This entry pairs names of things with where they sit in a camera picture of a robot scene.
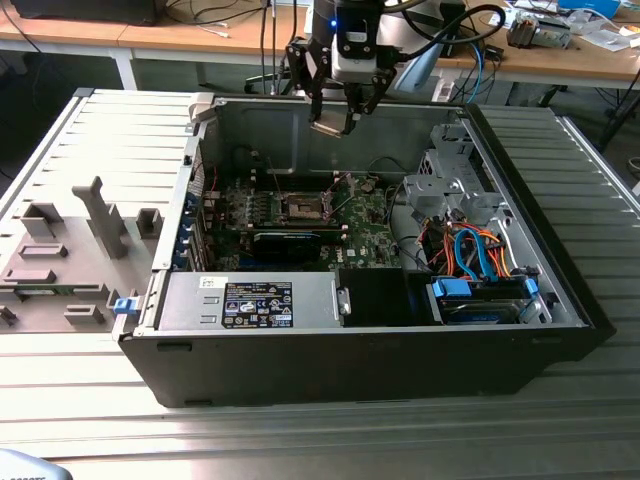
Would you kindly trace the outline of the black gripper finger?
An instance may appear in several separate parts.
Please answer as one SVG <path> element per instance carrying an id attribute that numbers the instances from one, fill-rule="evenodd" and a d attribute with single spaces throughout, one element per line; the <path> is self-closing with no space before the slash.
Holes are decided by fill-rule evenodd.
<path id="1" fill-rule="evenodd" d="M 322 112 L 322 90 L 331 67 L 330 49 L 314 39 L 296 37 L 286 47 L 286 58 L 295 88 L 311 101 L 309 121 L 315 122 Z"/>
<path id="2" fill-rule="evenodd" d="M 359 78 L 352 74 L 353 80 L 342 81 L 347 100 L 343 135 L 349 135 L 355 129 L 362 114 L 370 115 L 374 112 L 397 75 L 395 65 L 400 58 L 398 48 L 379 46 L 372 70 L 361 74 Z"/>

